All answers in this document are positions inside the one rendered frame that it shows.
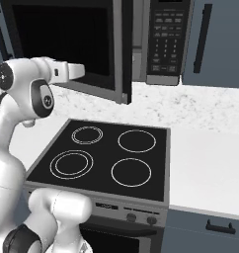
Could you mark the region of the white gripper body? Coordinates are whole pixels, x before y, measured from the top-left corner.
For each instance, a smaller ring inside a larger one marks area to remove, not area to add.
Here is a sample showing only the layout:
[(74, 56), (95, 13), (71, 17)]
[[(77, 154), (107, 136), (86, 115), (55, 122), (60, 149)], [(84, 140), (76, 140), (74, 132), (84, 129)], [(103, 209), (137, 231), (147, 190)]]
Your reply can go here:
[(68, 72), (70, 80), (81, 78), (85, 75), (85, 66), (83, 64), (69, 63)]

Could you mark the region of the black microwave door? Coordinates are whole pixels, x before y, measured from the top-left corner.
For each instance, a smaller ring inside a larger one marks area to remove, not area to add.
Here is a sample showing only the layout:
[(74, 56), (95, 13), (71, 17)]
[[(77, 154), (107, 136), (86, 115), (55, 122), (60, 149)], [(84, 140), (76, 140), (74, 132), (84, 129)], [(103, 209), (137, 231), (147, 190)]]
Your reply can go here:
[(131, 103), (133, 0), (0, 0), (16, 58), (81, 63), (58, 86)]

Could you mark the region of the black oven door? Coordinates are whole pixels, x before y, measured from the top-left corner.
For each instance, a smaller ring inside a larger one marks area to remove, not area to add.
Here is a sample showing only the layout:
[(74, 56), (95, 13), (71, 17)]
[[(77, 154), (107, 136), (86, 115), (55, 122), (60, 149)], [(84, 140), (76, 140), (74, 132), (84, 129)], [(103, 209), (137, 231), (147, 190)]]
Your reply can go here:
[(81, 225), (80, 230), (93, 253), (161, 253), (163, 228), (147, 229), (137, 236), (91, 225)]

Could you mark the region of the black hob stove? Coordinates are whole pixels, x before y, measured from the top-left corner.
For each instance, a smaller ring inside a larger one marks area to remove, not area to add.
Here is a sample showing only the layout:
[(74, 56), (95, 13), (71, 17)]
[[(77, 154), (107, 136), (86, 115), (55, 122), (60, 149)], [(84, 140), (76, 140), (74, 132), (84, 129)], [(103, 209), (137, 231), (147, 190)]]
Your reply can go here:
[[(25, 189), (53, 188), (89, 197), (83, 224), (165, 228), (169, 208), (167, 128), (67, 121), (27, 173)], [(128, 213), (136, 222), (126, 220)], [(157, 223), (147, 223), (155, 216)]]

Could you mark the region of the blue-grey drawer front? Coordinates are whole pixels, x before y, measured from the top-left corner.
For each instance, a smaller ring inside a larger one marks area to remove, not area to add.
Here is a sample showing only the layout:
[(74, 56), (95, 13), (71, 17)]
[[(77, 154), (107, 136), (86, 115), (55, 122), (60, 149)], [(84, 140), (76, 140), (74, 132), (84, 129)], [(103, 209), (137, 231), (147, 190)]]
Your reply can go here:
[[(211, 220), (236, 228), (235, 234), (205, 229)], [(228, 217), (169, 210), (161, 253), (239, 253), (239, 220)]]

